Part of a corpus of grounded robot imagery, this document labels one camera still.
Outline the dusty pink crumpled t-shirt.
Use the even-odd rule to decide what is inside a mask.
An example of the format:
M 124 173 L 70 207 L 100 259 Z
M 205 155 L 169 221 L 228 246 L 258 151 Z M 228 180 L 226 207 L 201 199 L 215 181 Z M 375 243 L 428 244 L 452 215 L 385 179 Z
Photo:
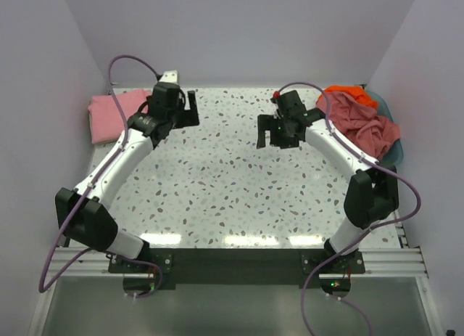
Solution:
M 341 91 L 327 95 L 331 122 L 366 154 L 381 160 L 400 139 L 399 126 L 379 115 L 375 108 L 360 104 L 354 97 Z

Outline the orange crumpled t-shirt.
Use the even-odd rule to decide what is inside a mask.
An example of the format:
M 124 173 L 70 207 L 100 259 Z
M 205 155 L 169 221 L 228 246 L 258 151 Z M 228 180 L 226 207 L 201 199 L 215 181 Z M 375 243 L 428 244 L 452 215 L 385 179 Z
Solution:
M 378 103 L 374 100 L 367 91 L 361 86 L 338 86 L 332 85 L 325 89 L 326 93 L 342 92 L 351 96 L 358 104 L 366 107 L 378 109 Z

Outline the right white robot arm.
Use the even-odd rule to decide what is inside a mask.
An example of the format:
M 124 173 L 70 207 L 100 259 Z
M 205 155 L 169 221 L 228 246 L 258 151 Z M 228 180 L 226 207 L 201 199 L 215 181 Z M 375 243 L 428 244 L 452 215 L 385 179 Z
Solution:
M 257 148 L 269 142 L 288 149 L 305 142 L 323 153 L 348 182 L 344 220 L 324 244 L 323 265 L 338 273 L 348 265 L 348 255 L 358 249 L 358 237 L 398 208 L 396 167 L 365 154 L 341 134 L 321 109 L 308 110 L 297 91 L 276 91 L 271 102 L 276 106 L 275 113 L 257 118 Z

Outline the blue plastic basket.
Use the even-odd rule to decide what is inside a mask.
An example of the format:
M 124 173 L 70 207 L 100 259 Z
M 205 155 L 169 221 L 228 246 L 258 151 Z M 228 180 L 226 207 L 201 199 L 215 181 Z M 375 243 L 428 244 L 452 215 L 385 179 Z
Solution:
M 380 116 L 384 116 L 389 119 L 389 121 L 394 122 L 392 118 L 392 114 L 390 113 L 389 107 L 386 103 L 386 101 L 377 93 L 367 90 L 368 95 L 370 96 L 371 99 L 376 101 L 378 103 L 378 109 L 377 113 Z M 388 163 L 393 163 L 396 166 L 398 166 L 404 158 L 404 151 L 402 148 L 402 143 L 398 139 L 393 143 L 389 151 L 384 155 L 383 161 L 388 162 Z

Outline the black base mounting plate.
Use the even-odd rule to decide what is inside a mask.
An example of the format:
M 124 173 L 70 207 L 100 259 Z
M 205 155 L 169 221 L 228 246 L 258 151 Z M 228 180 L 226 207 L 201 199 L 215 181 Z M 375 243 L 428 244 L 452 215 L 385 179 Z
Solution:
M 296 285 L 308 280 L 319 287 L 319 277 L 364 274 L 359 250 L 341 256 L 322 268 L 329 254 L 324 249 L 173 249 L 152 248 L 139 262 L 107 255 L 108 271 L 123 276 L 127 292 L 174 290 L 180 284 Z

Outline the aluminium rail frame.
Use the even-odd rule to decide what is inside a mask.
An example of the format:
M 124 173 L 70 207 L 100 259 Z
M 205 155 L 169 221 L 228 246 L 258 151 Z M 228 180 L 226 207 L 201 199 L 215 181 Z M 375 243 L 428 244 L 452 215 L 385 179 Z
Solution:
M 392 224 L 403 178 L 391 163 L 357 148 L 330 121 L 329 111 L 307 109 L 294 83 L 272 96 L 276 110 L 257 119 L 257 147 L 282 149 L 308 143 L 332 157 L 347 172 L 345 217 L 321 249 L 154 249 L 120 229 L 109 206 L 130 173 L 174 129 L 199 125 L 196 95 L 175 81 L 158 80 L 138 110 L 123 121 L 120 140 L 94 172 L 55 197 L 59 235 L 104 253 L 109 271 L 148 274 L 139 296 L 148 297 L 167 283 L 301 284 L 325 273 L 343 274 L 361 254 L 359 245 L 372 231 Z

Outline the folded beige t-shirt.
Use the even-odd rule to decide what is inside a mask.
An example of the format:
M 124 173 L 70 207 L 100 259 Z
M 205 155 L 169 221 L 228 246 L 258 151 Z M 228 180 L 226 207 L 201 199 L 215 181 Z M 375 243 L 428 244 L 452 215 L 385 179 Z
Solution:
M 92 142 L 92 144 L 93 144 L 94 146 L 103 146 L 103 145 L 105 145 L 105 144 L 111 144 L 111 143 L 114 143 L 114 142 L 115 142 L 115 141 L 113 140 L 113 141 Z

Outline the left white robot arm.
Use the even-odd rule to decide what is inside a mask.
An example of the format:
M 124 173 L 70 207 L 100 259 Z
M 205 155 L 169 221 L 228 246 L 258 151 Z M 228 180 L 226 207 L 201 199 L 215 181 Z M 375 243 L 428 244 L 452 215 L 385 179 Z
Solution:
M 62 188 L 56 194 L 61 233 L 93 250 L 125 257 L 125 265 L 134 272 L 145 271 L 150 264 L 149 243 L 121 229 L 109 209 L 129 175 L 171 130 L 197 125 L 195 92 L 158 82 L 93 172 L 73 189 Z

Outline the light pink t-shirt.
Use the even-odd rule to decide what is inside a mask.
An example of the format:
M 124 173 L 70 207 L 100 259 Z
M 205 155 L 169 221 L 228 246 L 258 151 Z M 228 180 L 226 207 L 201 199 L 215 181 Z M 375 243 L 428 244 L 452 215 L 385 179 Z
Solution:
M 151 94 L 151 91 L 144 89 L 117 94 L 125 118 L 132 116 Z M 119 139 L 124 130 L 123 119 L 111 95 L 93 96 L 88 111 L 92 142 Z

